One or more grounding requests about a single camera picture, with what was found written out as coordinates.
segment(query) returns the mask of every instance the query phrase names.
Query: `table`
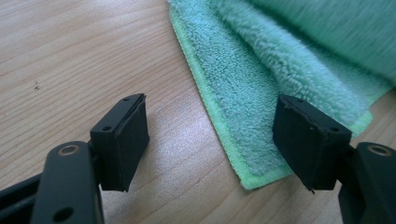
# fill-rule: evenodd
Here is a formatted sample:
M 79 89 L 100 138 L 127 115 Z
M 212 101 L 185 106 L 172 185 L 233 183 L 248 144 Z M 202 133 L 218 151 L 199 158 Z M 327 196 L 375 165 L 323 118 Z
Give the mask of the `table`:
M 42 171 L 61 143 L 126 95 L 147 98 L 151 140 L 128 193 L 103 192 L 106 223 L 342 223 L 337 193 L 295 175 L 239 185 L 205 112 L 166 1 L 0 3 L 0 189 Z M 352 145 L 396 148 L 396 90 Z

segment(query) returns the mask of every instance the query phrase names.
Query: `wooden surface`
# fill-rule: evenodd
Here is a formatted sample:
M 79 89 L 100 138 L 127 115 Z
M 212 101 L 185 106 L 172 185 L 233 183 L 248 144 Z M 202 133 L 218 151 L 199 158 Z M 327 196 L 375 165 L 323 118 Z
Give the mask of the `wooden surface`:
M 0 189 L 89 140 L 120 98 L 147 96 L 151 141 L 128 193 L 104 192 L 106 223 L 341 223 L 337 190 L 295 175 L 245 191 L 205 112 L 166 1 L 0 3 Z M 354 141 L 396 148 L 396 91 Z

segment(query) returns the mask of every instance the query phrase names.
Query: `towel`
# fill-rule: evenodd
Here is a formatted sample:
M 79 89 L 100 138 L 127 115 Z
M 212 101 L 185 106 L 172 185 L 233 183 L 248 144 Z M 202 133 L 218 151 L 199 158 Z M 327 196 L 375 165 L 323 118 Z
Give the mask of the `towel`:
M 369 106 L 393 87 L 389 77 L 315 41 L 274 7 L 243 0 L 169 3 L 207 113 L 245 189 L 291 174 L 272 139 L 280 93 L 306 100 L 356 136 L 372 120 Z

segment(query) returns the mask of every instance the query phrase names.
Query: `wooden table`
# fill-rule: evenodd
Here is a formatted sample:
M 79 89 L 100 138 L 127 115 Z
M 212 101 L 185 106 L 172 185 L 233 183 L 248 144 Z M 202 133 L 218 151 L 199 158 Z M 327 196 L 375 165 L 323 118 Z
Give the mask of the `wooden table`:
M 0 189 L 89 140 L 120 98 L 148 96 L 151 141 L 128 193 L 103 192 L 106 223 L 341 223 L 337 190 L 295 175 L 239 185 L 168 19 L 166 1 L 0 3 Z M 396 148 L 396 91 L 357 140 Z

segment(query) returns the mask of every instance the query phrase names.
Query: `microfiber cloth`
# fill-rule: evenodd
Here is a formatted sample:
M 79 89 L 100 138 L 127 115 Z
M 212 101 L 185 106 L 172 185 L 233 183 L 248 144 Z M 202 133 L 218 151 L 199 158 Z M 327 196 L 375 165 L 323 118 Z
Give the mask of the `microfiber cloth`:
M 299 27 L 304 20 L 288 21 L 276 13 L 283 6 L 269 2 L 274 3 L 169 1 L 180 46 L 245 189 L 291 174 L 272 139 L 280 93 L 306 100 L 356 136 L 372 120 L 369 106 L 393 87 L 392 74 L 362 66 L 364 61 L 346 57 L 332 43 L 316 41 L 320 36 Z

